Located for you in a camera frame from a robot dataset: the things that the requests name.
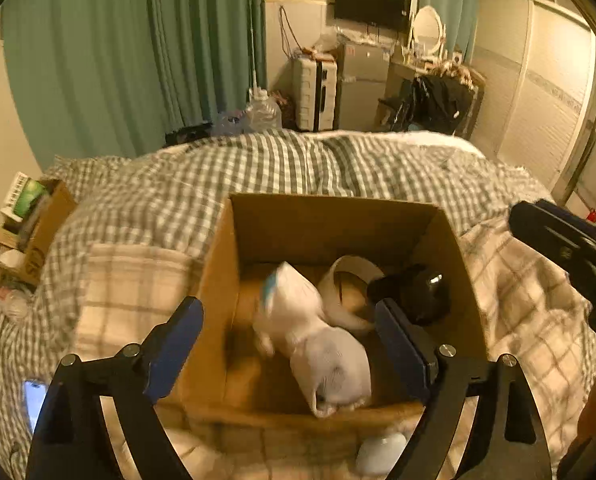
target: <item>smartphone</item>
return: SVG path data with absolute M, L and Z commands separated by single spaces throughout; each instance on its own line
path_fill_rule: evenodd
M 43 407 L 44 397 L 47 394 L 46 384 L 37 381 L 25 381 L 24 384 L 25 405 L 27 407 L 27 418 L 31 433 L 36 430 L 40 408 Z

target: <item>water bottle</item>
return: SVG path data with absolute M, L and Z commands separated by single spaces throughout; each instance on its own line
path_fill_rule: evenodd
M 249 129 L 252 132 L 261 132 L 268 128 L 280 129 L 283 119 L 280 107 L 275 99 L 269 97 L 267 90 L 256 88 L 251 92 L 251 100 L 245 109 L 249 119 Z

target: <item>cardboard box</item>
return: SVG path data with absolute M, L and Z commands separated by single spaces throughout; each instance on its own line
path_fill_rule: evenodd
M 44 186 L 50 186 L 50 181 L 40 181 Z M 18 278 L 22 282 L 37 286 L 40 282 L 40 272 L 44 266 L 49 246 L 54 240 L 56 231 L 76 208 L 67 186 L 64 182 L 57 182 L 51 195 L 51 202 L 40 215 L 38 223 L 25 250 L 22 264 L 17 268 L 6 267 L 0 263 L 0 268 Z
M 384 430 L 420 413 L 407 402 L 375 332 L 361 338 L 371 366 L 372 404 L 319 419 L 282 355 L 255 348 L 252 316 L 263 280 L 283 261 L 317 284 L 333 262 L 357 254 L 394 272 L 432 265 L 450 286 L 451 311 L 428 327 L 438 345 L 486 357 L 478 305 L 457 240 L 433 205 L 364 198 L 236 194 L 225 202 L 198 290 L 203 330 L 172 399 L 196 420 L 308 431 Z

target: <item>rolled white band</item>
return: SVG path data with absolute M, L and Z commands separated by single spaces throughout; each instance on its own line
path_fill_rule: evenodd
M 340 301 L 340 294 L 334 283 L 337 272 L 349 272 L 363 282 L 369 283 L 383 278 L 384 273 L 369 260 L 360 256 L 342 256 L 338 258 L 318 283 L 318 292 L 322 297 L 322 307 L 326 321 L 332 326 L 342 327 L 349 332 L 364 333 L 374 329 L 373 323 L 345 310 Z

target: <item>television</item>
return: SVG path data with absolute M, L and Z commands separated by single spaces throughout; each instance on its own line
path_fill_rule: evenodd
M 334 18 L 398 32 L 409 30 L 411 0 L 335 0 Z

